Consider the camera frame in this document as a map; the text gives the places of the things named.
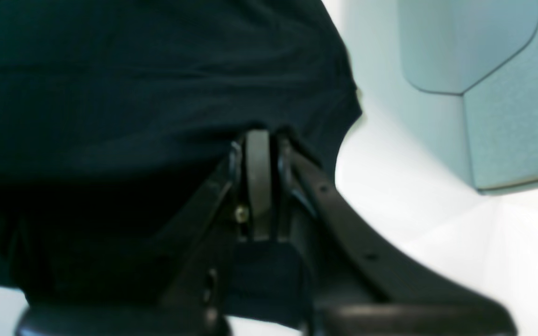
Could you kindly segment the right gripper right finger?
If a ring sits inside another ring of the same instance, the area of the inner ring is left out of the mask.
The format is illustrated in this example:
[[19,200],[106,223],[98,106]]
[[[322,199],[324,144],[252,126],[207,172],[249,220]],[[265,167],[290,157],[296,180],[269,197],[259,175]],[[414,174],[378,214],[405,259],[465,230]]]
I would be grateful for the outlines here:
[[276,136],[277,239],[310,275],[306,336],[516,336],[500,303],[414,261],[344,200],[323,170]]

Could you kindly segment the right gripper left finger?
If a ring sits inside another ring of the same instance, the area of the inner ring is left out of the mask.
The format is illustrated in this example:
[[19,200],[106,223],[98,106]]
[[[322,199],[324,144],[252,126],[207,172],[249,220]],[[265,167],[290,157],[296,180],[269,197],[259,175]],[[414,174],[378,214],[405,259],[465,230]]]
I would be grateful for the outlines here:
[[156,254],[171,259],[156,312],[159,336],[230,334],[223,302],[234,251],[271,238],[271,179],[270,133],[250,130],[158,234]]

